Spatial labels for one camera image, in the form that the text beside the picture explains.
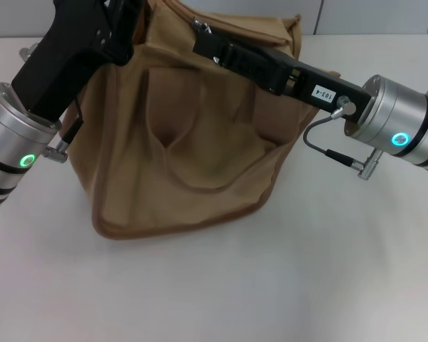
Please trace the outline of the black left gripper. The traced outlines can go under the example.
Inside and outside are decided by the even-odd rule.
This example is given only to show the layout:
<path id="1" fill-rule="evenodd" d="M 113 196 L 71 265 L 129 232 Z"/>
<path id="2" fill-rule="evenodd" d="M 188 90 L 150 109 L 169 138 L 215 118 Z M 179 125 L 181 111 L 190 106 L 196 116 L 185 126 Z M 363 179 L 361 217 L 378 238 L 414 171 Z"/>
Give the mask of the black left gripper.
<path id="1" fill-rule="evenodd" d="M 99 53 L 101 34 L 111 33 L 101 44 L 101 54 L 117 66 L 133 56 L 133 32 L 143 7 L 141 0 L 55 1 L 50 29 L 11 82 L 24 108 L 56 122 L 86 84 L 81 55 Z"/>

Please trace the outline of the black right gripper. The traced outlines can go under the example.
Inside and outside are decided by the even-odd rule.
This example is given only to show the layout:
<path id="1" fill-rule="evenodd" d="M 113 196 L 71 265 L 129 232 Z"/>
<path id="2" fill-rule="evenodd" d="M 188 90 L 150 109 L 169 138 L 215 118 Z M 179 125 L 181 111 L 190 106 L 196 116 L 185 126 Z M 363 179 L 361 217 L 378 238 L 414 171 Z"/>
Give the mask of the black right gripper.
<path id="1" fill-rule="evenodd" d="M 356 123 L 369 105 L 372 96 L 363 88 L 307 64 L 297 62 L 282 51 L 261 47 L 222 33 L 198 32 L 193 52 L 212 60 L 223 68 L 247 78 L 273 95 L 284 95 L 290 68 L 299 71 L 290 95 L 320 110 L 333 113 L 337 101 L 347 96 L 355 105 L 353 114 L 345 118 Z"/>

